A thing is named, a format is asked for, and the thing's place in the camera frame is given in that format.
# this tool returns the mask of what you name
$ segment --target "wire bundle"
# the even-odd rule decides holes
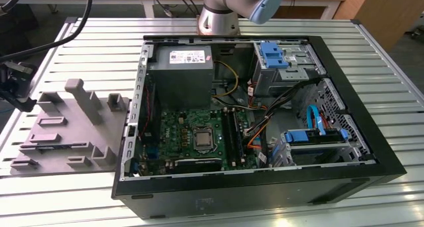
[[[22,52],[16,52],[14,54],[10,54],[10,55],[6,55],[3,57],[0,57],[0,63],[2,62],[6,62],[6,61],[10,61],[10,60],[16,60],[16,59],[22,59],[27,56],[31,56],[39,52],[43,52],[43,51],[47,51],[55,47],[59,47],[62,45],[64,45],[66,43],[71,42],[76,37],[78,35],[82,33],[83,31],[83,28],[86,26],[86,23],[87,23],[87,20],[88,20],[88,16],[91,14],[91,10],[92,10],[92,3],[94,3],[94,0],[87,0],[87,5],[86,5],[86,11],[84,11],[84,15],[83,15],[83,19],[82,19],[82,22],[80,22],[80,25],[78,27],[78,29],[75,30],[75,32],[72,33],[72,35],[70,35],[67,38],[64,38],[63,40],[58,41],[58,42],[52,42],[50,44],[46,44],[43,46],[39,46],[36,48],[32,48],[32,49],[28,49],[26,51],[22,51]],[[11,4],[6,7],[6,5],[2,7],[2,9],[12,9],[12,7],[15,6],[15,4]]]

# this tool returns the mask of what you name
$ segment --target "sticker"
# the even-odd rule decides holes
[[[296,57],[295,56],[287,56],[286,57],[286,61],[296,61]]]
[[[170,64],[207,63],[206,51],[172,51]]]
[[[278,139],[275,137],[271,138],[270,144],[275,144],[278,142]]]
[[[267,157],[266,157],[266,155],[262,152],[259,153],[258,157],[263,161],[263,163],[267,163]]]
[[[248,96],[254,96],[254,91],[255,91],[254,87],[248,87],[248,88],[247,88],[247,94],[248,94]]]

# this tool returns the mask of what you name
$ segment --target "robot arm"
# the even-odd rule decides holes
[[[263,24],[274,16],[283,0],[204,0],[204,10],[199,18],[199,32],[203,35],[236,35],[238,14],[256,24]]]

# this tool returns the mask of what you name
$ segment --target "slatted metal table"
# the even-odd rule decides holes
[[[76,30],[66,23],[58,39]],[[0,226],[375,226],[424,224],[424,96],[362,25],[348,20],[240,21],[243,35],[322,36],[408,174],[330,205],[143,221],[111,199],[114,173],[0,179]],[[194,19],[92,18],[78,39],[48,52],[32,98],[43,91],[63,97],[68,78],[82,78],[99,97],[132,97],[144,35],[195,35]],[[19,154],[40,108],[14,112],[0,135],[2,175]]]

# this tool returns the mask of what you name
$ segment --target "red wire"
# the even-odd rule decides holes
[[[147,86],[146,86],[144,88],[146,88],[146,97],[147,97],[147,121],[146,121],[146,125],[144,125],[144,128],[143,128],[143,132],[142,132],[142,134],[140,134],[140,137],[143,137],[143,134],[144,134],[146,129],[147,129],[148,122],[151,121],[151,102],[150,102],[150,92],[148,92],[148,88],[147,88]]]

